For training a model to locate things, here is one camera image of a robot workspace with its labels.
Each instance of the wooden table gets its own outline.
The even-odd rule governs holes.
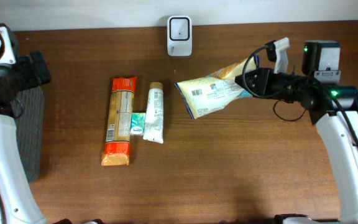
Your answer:
[[[358,87],[358,22],[195,26],[193,54],[167,54],[166,28],[17,32],[21,54],[41,50],[53,80],[44,86],[40,179],[31,185],[48,222],[217,223],[304,213],[336,219],[339,198],[324,144],[310,118],[289,123],[274,101],[236,100],[191,120],[173,84],[237,62],[289,37],[301,74],[304,41],[341,43],[341,84]],[[272,67],[265,53],[262,65]],[[129,166],[102,167],[111,78],[138,76],[134,111],[150,82],[165,94],[164,144],[131,137]],[[280,104],[279,113],[302,109]]]

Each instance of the tube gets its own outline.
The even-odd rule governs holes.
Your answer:
[[[145,118],[143,139],[162,144],[162,130],[164,125],[164,102],[162,83],[150,84],[149,99]]]

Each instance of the brown cap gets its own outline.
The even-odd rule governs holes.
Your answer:
[[[159,82],[150,83],[150,89],[153,89],[153,88],[158,88],[158,89],[162,90],[162,83],[159,83]]]

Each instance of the green led indicator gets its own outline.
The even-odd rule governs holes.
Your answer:
[[[336,95],[338,95],[338,92],[333,90],[333,91],[331,91],[331,94],[332,94],[333,97],[335,97]]]

